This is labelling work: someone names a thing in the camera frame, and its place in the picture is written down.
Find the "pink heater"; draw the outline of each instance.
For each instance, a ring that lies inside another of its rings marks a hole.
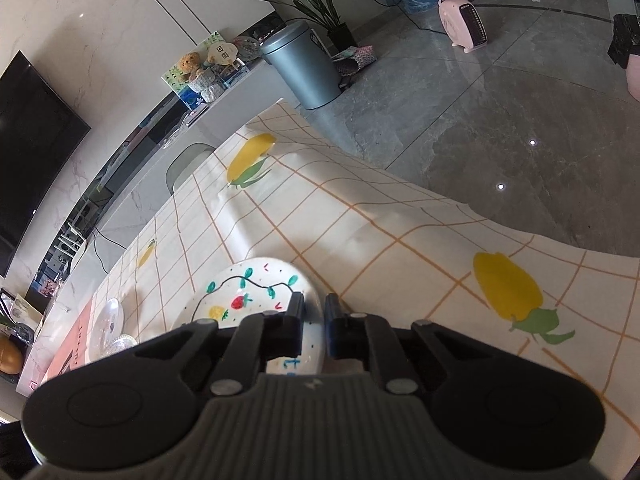
[[[442,26],[451,38],[452,46],[463,46],[468,54],[486,44],[486,32],[476,12],[467,0],[438,2]]]

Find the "dark planter stand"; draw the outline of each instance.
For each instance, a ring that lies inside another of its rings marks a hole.
[[[346,23],[341,23],[337,28],[329,30],[327,36],[338,49],[338,52],[342,52],[350,46],[358,46]]]

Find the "black tv screen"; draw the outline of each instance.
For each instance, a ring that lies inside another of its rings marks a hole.
[[[6,275],[40,202],[88,131],[18,52],[0,77],[0,276]]]

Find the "teddy bear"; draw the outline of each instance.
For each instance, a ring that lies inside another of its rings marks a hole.
[[[178,61],[178,69],[182,72],[181,79],[183,81],[193,81],[204,69],[202,68],[202,60],[197,52],[185,54]]]

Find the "tablecloth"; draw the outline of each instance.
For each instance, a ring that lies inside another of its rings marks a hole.
[[[239,168],[249,139],[265,133],[275,144]],[[345,154],[285,102],[177,190],[94,294],[88,326],[118,297],[124,332],[146,341],[212,275],[254,256],[292,262],[321,293],[393,326],[431,319],[583,381],[607,416],[593,463],[621,479],[638,457],[638,258],[487,220]]]

